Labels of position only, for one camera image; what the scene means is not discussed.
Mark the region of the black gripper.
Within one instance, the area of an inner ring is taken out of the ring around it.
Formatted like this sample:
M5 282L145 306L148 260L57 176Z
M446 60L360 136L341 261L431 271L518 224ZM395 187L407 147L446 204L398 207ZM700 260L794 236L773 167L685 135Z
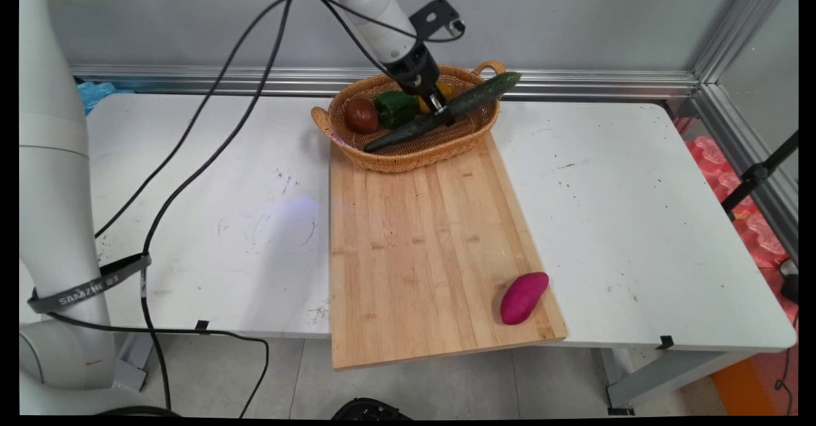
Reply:
M395 62L384 62L384 67L406 94L416 96L420 113L431 112L441 126L452 126L447 98L437 87L441 71L424 43L417 43Z

